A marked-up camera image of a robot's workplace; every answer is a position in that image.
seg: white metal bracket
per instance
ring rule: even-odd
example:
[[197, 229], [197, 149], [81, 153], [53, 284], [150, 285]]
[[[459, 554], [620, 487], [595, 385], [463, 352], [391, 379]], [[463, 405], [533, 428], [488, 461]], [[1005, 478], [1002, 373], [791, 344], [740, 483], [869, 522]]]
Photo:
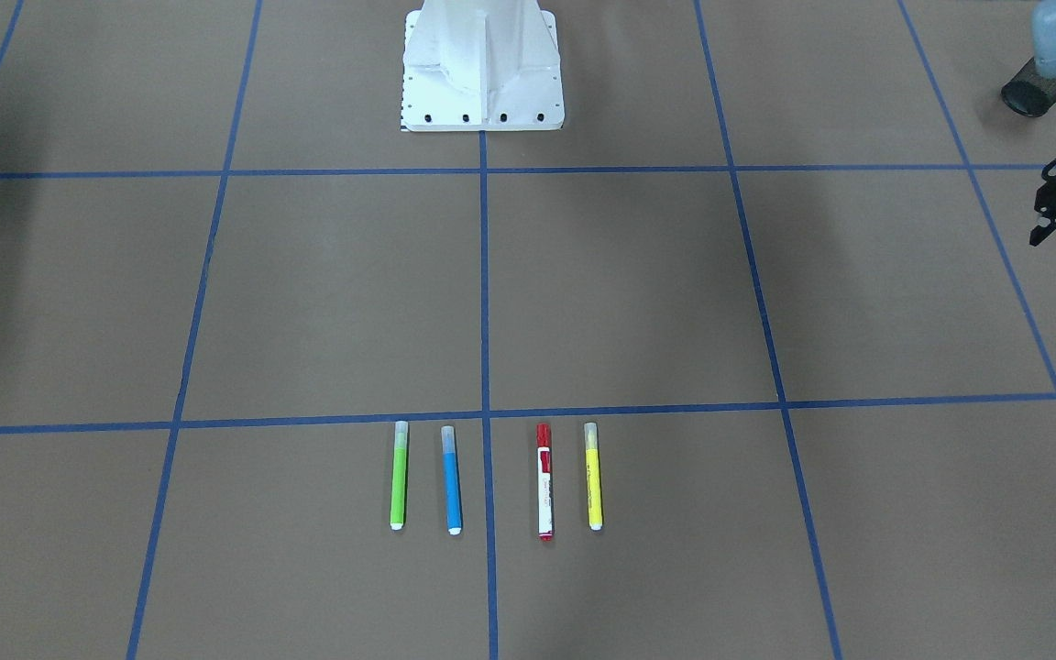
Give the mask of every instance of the white metal bracket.
[[536, 0], [427, 0], [407, 16], [402, 129], [561, 129], [558, 42]]

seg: yellow marker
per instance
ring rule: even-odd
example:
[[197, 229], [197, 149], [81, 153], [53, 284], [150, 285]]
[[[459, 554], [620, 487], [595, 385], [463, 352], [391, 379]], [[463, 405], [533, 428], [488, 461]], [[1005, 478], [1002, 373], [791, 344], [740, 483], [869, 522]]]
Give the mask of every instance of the yellow marker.
[[601, 512], [601, 460], [598, 458], [598, 423], [586, 423], [586, 496], [589, 501], [589, 529], [600, 531]]

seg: translucent marker cap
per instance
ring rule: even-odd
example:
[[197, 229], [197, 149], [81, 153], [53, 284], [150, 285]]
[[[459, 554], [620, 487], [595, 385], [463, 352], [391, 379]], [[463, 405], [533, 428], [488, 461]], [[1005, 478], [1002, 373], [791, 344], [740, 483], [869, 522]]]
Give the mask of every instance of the translucent marker cap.
[[393, 446], [395, 448], [407, 448], [408, 438], [410, 438], [410, 422], [395, 422], [393, 426]]
[[598, 422], [588, 421], [586, 423], [586, 449], [598, 448]]
[[442, 454], [453, 454], [454, 451], [454, 427], [442, 428]]

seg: red and white marker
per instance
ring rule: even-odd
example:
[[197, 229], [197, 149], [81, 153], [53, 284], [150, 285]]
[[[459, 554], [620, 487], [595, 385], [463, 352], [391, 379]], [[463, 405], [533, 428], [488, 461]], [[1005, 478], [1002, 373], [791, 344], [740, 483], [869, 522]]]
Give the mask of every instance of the red and white marker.
[[552, 430], [536, 426], [536, 529], [540, 540], [552, 540]]

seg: blue marker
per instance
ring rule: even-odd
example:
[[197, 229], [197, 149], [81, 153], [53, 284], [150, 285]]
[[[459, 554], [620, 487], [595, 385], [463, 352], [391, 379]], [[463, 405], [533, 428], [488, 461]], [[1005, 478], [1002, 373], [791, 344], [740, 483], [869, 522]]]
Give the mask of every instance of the blue marker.
[[458, 501], [458, 459], [454, 451], [454, 427], [442, 428], [442, 475], [448, 486], [448, 531], [463, 533], [463, 503]]

